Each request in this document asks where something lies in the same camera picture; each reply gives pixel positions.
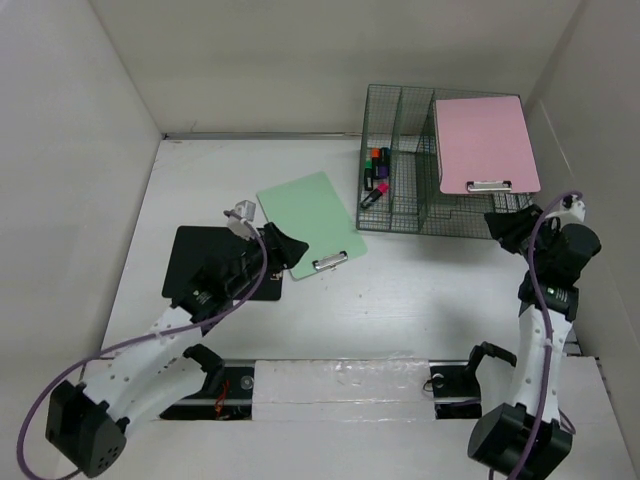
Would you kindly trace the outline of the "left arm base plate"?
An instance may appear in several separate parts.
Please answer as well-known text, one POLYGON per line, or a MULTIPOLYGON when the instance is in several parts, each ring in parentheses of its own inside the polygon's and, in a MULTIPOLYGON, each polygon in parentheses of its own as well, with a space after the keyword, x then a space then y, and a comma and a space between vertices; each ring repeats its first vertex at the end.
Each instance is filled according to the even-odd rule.
POLYGON ((252 418, 254 362, 227 364, 219 381, 208 376, 200 391, 170 406, 160 419, 242 421, 252 418))

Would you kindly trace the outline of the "green clipboard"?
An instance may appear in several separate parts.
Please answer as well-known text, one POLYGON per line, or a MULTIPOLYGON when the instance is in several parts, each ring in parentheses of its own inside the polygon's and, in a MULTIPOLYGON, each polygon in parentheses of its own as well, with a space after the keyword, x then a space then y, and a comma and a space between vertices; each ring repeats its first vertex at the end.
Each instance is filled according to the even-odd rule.
POLYGON ((308 244, 291 269, 302 280, 367 253, 362 235, 324 172, 257 193, 268 221, 284 234, 308 244))

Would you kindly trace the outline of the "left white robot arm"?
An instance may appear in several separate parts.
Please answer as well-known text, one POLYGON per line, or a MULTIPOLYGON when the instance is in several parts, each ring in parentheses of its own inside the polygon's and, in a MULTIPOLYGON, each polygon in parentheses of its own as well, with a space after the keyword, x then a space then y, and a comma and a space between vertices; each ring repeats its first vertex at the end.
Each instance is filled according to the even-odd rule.
POLYGON ((202 264, 149 329, 149 340, 120 348, 95 376, 52 390, 45 437, 86 477, 109 469, 142 423, 195 392, 208 397, 220 390, 224 361, 203 338, 237 305, 237 295, 268 269, 293 268, 309 248, 274 223, 241 246, 202 264))

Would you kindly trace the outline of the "purple highlighter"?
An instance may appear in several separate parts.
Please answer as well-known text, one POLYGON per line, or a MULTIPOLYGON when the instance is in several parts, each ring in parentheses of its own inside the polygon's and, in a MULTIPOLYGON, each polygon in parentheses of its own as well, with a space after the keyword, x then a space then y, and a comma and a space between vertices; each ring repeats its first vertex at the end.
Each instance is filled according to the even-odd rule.
POLYGON ((375 178, 377 180, 385 180, 389 177, 389 166, 385 163, 378 163, 375 167, 375 178))

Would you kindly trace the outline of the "green highlighter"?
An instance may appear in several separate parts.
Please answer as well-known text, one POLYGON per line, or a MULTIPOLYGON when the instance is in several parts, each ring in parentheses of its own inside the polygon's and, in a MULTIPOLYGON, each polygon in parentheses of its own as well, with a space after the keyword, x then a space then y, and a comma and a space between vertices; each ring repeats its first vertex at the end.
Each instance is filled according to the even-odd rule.
POLYGON ((374 168, 371 159, 365 161, 363 183, 365 191, 372 191, 374 189, 374 168))

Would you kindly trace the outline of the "pink clipboard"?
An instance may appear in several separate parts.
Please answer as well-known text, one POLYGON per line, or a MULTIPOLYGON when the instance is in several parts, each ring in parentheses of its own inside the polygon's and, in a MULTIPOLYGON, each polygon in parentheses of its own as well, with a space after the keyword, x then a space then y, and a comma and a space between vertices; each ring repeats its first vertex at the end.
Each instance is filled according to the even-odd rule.
POLYGON ((541 189, 519 97, 437 100, 434 120, 442 193, 541 189))

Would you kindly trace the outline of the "blue highlighter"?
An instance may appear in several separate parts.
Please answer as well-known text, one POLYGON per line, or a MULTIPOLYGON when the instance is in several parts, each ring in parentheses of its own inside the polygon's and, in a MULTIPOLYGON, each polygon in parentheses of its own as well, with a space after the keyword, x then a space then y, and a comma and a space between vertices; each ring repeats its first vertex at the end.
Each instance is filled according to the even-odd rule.
POLYGON ((388 147, 383 147, 380 149, 381 151, 381 160, 385 164, 390 164, 391 162, 391 149, 388 147))

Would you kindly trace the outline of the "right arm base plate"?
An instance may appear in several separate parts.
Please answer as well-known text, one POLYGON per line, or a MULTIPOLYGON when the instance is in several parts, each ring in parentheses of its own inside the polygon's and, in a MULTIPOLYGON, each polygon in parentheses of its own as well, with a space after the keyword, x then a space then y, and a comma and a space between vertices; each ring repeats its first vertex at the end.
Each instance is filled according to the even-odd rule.
POLYGON ((482 416, 481 388, 474 372, 458 363, 430 365, 428 385, 438 420, 479 419, 482 416))

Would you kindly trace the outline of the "orange highlighter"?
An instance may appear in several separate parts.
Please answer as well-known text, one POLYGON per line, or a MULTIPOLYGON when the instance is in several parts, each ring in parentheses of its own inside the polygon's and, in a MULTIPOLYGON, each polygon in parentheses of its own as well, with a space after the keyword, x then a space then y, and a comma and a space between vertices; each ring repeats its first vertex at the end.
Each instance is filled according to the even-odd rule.
POLYGON ((381 159, 381 151, 378 148, 373 148, 371 150, 371 164, 373 167, 379 164, 381 159))

